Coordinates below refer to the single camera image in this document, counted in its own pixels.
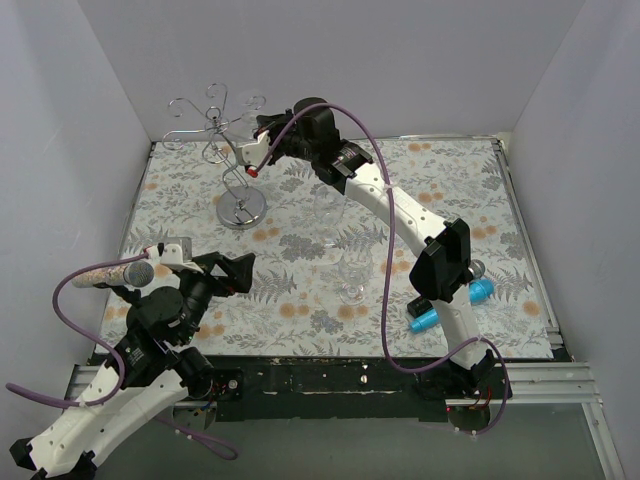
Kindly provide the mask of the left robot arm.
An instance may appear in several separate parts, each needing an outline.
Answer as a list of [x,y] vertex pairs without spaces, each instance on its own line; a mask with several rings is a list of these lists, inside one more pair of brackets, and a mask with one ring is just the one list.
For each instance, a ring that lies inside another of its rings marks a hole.
[[211,300],[250,291],[256,257],[218,252],[195,258],[158,244],[64,278],[77,288],[110,289],[129,305],[121,340],[74,400],[16,384],[7,390],[61,409],[42,433],[16,440],[10,455],[36,479],[92,479],[113,450],[165,408],[186,397],[215,397],[214,366],[191,346]]

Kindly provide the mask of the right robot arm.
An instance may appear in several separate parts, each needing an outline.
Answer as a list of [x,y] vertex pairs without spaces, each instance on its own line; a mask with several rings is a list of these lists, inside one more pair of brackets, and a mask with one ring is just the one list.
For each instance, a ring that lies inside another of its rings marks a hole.
[[429,367],[393,367],[423,374],[447,365],[454,389],[475,397],[489,384],[497,352],[483,338],[472,310],[470,228],[461,219],[447,221],[393,184],[380,148],[367,152],[344,139],[335,125],[339,106],[321,98],[297,102],[278,115],[260,115],[254,135],[260,159],[250,161],[251,176],[282,157],[310,163],[316,176],[382,220],[389,239],[401,239],[416,257],[411,285],[434,307],[448,352]]

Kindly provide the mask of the patterned tumbler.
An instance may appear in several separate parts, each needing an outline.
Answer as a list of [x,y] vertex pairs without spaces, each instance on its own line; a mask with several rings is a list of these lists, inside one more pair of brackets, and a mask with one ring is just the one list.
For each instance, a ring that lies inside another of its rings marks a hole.
[[249,110],[230,123],[227,137],[234,145],[252,142],[258,129],[258,111]]

